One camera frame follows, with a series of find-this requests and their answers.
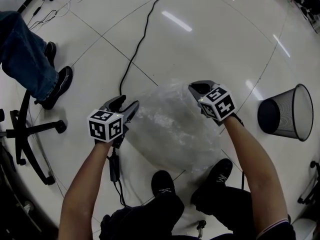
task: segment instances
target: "jeans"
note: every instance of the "jeans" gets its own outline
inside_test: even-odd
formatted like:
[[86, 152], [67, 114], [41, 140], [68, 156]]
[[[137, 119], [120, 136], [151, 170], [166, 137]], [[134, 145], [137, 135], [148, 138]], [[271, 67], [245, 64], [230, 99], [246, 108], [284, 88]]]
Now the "jeans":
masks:
[[0, 11], [2, 69], [40, 102], [49, 96], [58, 81], [58, 73], [44, 55], [46, 45], [28, 29], [20, 13]]
[[[146, 205], [125, 207], [101, 222], [100, 240], [172, 239], [196, 240], [196, 237], [174, 235], [171, 231], [184, 212], [180, 198], [162, 193]], [[255, 240], [255, 225], [251, 194], [219, 183], [196, 206], [198, 211], [215, 216], [233, 234], [220, 235], [214, 240]]]

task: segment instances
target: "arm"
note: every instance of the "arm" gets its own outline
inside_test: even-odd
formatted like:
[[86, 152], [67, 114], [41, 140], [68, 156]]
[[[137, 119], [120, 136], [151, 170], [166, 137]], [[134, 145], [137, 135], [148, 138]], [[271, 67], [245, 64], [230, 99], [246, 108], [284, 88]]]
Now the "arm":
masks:
[[92, 239], [91, 220], [111, 145], [96, 144], [76, 174], [63, 200], [59, 240]]
[[257, 233], [288, 218], [284, 194], [274, 164], [259, 142], [233, 116], [224, 120], [251, 191]]

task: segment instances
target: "wastebasket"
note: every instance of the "wastebasket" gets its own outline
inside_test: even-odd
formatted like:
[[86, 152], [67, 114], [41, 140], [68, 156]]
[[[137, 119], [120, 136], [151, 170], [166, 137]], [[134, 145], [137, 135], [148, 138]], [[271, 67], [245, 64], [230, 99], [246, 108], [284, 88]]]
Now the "wastebasket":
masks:
[[314, 122], [314, 106], [307, 88], [295, 88], [264, 100], [258, 109], [258, 123], [267, 134], [308, 139]]

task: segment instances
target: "sneaker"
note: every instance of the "sneaker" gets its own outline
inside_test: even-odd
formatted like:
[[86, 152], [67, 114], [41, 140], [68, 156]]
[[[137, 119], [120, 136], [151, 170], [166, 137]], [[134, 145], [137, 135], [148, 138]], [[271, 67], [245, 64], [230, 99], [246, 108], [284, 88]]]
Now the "sneaker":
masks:
[[55, 67], [54, 60], [57, 52], [57, 47], [54, 42], [48, 42], [46, 44], [45, 50], [44, 50], [44, 56], [47, 57], [50, 65], [52, 67]]
[[49, 97], [44, 101], [36, 100], [34, 104], [40, 104], [45, 110], [51, 110], [56, 104], [58, 98], [69, 89], [73, 79], [73, 72], [71, 67], [64, 67], [58, 74], [58, 82], [56, 83], [56, 86], [50, 93]]
[[230, 159], [224, 158], [217, 162], [211, 169], [208, 178], [205, 182], [193, 193], [191, 203], [196, 205], [199, 196], [205, 192], [206, 189], [212, 189], [215, 184], [226, 184], [232, 171], [233, 163]]
[[165, 170], [157, 171], [153, 175], [151, 180], [151, 189], [155, 197], [163, 193], [176, 194], [174, 181], [172, 180], [170, 174]]

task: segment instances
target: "person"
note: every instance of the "person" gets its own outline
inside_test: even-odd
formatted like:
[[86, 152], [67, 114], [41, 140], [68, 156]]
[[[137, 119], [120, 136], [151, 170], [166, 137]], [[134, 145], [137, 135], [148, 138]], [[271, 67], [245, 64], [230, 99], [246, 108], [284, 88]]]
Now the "person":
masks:
[[69, 66], [55, 70], [56, 45], [32, 33], [20, 13], [0, 11], [0, 64], [3, 71], [26, 88], [36, 104], [50, 110], [73, 79]]
[[[193, 193], [191, 203], [198, 211], [215, 216], [233, 232], [215, 240], [294, 240], [295, 232], [288, 220], [284, 194], [268, 154], [238, 119], [228, 116], [223, 122], [250, 192], [226, 186], [233, 163], [225, 158], [212, 168], [206, 181]], [[76, 174], [63, 201], [59, 240], [92, 239], [91, 219], [111, 146], [111, 143], [97, 143]], [[151, 188], [155, 198], [148, 204], [127, 206], [112, 216], [104, 216], [99, 238], [197, 239], [171, 233], [183, 214], [184, 204], [176, 195], [169, 173], [156, 172]]]

